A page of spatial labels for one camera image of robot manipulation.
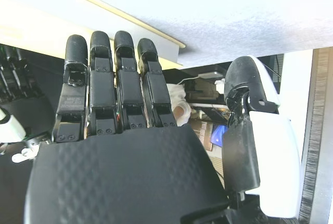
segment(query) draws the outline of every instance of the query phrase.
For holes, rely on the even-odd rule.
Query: robotic hand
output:
[[[295,175],[272,161],[276,149],[290,161],[293,145],[282,145],[293,137],[260,63],[239,58],[226,76],[233,113],[223,147],[224,190],[191,127],[176,126],[153,42],[141,39],[137,50],[140,74],[131,36],[116,34],[114,74],[105,33],[92,35],[90,66],[85,39],[69,37],[52,143],[42,142],[35,158],[25,223],[268,223],[266,215],[294,217],[294,208],[283,203],[294,200],[288,193]],[[270,123],[282,128],[279,133],[272,134]]]

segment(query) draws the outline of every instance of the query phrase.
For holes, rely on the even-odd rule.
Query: brown box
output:
[[[212,151],[213,144],[210,142],[210,137],[213,131],[213,123],[189,119],[188,123],[193,128],[195,134],[198,136],[205,150]]]

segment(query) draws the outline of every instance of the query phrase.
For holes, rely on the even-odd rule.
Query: black wire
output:
[[[277,55],[275,55],[275,60],[276,60],[276,64],[277,64],[277,72],[280,74],[280,64],[277,59]]]
[[[221,175],[217,170],[215,170],[215,171],[216,171],[216,173],[222,178],[222,180],[224,180],[223,175]]]

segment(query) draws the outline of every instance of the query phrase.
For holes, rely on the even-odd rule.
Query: yellow edge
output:
[[[88,46],[90,45],[92,29],[9,0],[0,0],[0,4],[4,8],[10,8],[10,13],[0,14],[2,44],[62,59],[65,58],[66,42],[70,35],[81,35],[86,39]],[[159,60],[163,69],[181,67],[161,57]]]
[[[185,48],[186,47],[186,45],[184,43],[178,41],[177,39],[175,39],[175,38],[161,32],[161,31],[155,29],[154,27],[138,20],[137,18],[135,18],[135,17],[133,17],[133,16],[117,9],[117,8],[112,7],[111,5],[105,3],[101,0],[87,0],[87,1],[89,1],[90,3],[93,3],[93,4],[103,8],[103,9],[105,9],[105,10],[111,12],[111,13],[114,13],[114,14],[116,14],[116,15],[118,15],[118,16],[132,22],[132,23],[135,23],[135,24],[137,24],[137,25],[139,25],[139,26],[141,26],[141,27],[143,27],[143,28],[145,28],[145,29],[147,29],[147,30],[149,30],[149,31],[151,31],[151,32],[153,32],[153,33],[155,33],[155,34],[157,34],[157,35],[175,43],[175,44],[177,44],[177,45],[179,45],[180,48]]]

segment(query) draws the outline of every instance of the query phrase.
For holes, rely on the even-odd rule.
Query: blue object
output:
[[[210,137],[210,142],[222,147],[223,145],[223,134],[228,130],[225,125],[219,125],[212,133]]]

